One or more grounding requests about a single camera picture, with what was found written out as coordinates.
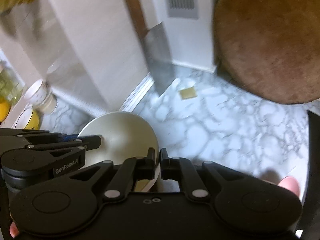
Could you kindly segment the person's left hand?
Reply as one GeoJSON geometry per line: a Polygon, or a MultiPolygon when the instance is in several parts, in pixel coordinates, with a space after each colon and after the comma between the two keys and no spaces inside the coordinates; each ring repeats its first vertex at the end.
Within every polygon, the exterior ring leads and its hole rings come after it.
{"type": "Polygon", "coordinates": [[[12,224],[10,225],[9,232],[10,232],[10,235],[12,238],[17,237],[20,234],[20,232],[14,222],[12,222],[12,224]]]}

